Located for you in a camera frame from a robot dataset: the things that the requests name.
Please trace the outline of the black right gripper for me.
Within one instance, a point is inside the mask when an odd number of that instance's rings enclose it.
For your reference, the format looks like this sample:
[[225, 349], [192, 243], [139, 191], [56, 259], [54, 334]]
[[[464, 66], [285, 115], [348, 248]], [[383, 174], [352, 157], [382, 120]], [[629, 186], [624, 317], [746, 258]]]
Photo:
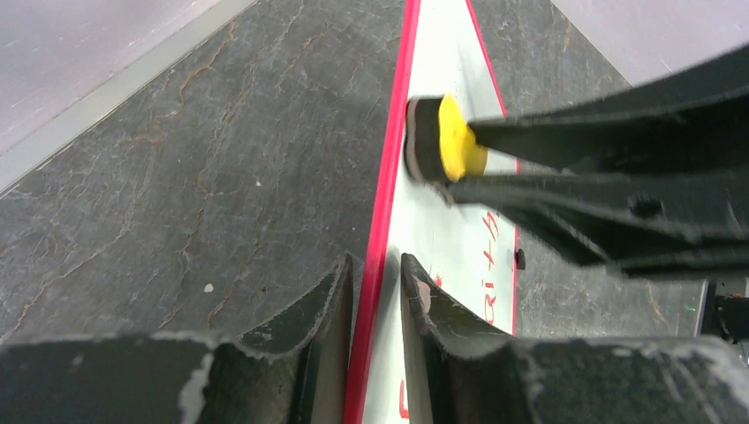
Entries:
[[[692, 175], [496, 174], [449, 185], [458, 204], [492, 208], [580, 267], [626, 278], [748, 274], [748, 172]], [[748, 341], [748, 289], [703, 284], [697, 336]]]

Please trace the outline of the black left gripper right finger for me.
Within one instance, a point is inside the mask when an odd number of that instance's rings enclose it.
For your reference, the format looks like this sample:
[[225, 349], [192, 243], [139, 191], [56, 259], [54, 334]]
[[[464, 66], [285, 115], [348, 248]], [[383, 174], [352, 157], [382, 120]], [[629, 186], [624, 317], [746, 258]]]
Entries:
[[400, 259], [413, 423], [745, 423], [748, 368], [716, 337], [513, 337]]

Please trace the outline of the black whiteboard foot clip right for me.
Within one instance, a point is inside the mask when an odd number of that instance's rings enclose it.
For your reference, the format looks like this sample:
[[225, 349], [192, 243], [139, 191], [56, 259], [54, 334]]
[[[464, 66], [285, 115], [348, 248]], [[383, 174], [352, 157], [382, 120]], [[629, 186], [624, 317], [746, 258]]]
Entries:
[[514, 252], [514, 261], [517, 270], [526, 269], [526, 254], [522, 248], [519, 248]]

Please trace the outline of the yellow round eraser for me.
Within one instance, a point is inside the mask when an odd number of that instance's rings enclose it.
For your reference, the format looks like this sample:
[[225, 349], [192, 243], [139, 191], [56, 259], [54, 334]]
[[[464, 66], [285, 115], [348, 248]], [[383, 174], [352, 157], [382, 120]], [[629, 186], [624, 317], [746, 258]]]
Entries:
[[479, 176], [488, 162], [488, 149], [476, 142], [452, 95], [407, 102], [404, 154], [409, 176], [435, 186]]

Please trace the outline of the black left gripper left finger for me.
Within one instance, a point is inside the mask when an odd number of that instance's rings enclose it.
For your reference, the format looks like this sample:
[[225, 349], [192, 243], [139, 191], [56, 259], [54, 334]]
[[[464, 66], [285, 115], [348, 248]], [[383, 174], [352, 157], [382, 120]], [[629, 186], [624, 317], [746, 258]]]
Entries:
[[340, 423], [352, 258], [241, 337], [36, 338], [1, 349], [4, 423]]

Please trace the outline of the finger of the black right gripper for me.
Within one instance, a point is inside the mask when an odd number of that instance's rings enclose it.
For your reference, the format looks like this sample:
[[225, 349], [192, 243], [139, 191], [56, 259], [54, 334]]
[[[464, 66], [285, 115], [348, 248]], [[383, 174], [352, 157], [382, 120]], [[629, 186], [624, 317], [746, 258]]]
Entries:
[[475, 120], [483, 147], [574, 173], [686, 173], [748, 164], [748, 48], [613, 95]]

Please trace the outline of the pink framed whiteboard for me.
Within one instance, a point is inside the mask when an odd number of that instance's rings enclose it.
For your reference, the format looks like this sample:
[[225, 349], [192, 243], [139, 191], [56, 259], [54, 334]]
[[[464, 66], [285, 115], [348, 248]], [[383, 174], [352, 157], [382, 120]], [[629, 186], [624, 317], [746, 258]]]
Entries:
[[419, 385], [405, 373], [401, 254], [415, 255], [439, 287], [491, 325], [516, 327], [518, 229], [487, 208], [447, 205], [405, 171], [405, 104], [443, 94], [466, 118], [505, 112], [473, 5], [408, 1], [353, 334], [347, 423], [417, 420], [408, 401]]

